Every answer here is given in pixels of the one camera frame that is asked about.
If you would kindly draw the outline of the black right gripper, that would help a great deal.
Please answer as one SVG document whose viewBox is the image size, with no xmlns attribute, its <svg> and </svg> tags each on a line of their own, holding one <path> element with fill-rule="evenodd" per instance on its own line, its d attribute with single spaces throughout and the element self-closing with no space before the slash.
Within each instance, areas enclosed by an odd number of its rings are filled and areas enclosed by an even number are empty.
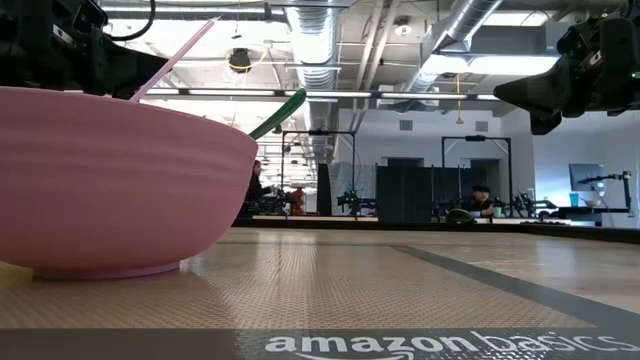
<svg viewBox="0 0 640 360">
<path fill-rule="evenodd" d="M 622 14 L 591 17 L 569 28 L 563 54 L 546 72 L 495 87 L 499 100 L 530 113 L 532 135 L 549 134 L 567 117 L 639 108 L 639 23 Z"/>
</svg>

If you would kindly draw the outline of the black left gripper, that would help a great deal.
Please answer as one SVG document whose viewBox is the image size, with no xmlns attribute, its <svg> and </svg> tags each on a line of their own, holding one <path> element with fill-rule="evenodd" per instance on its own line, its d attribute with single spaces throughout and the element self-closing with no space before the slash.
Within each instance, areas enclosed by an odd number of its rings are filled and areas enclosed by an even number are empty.
<svg viewBox="0 0 640 360">
<path fill-rule="evenodd" d="M 168 59 L 116 44 L 106 24 L 94 1 L 1 0 L 1 84 L 130 99 Z"/>
</svg>

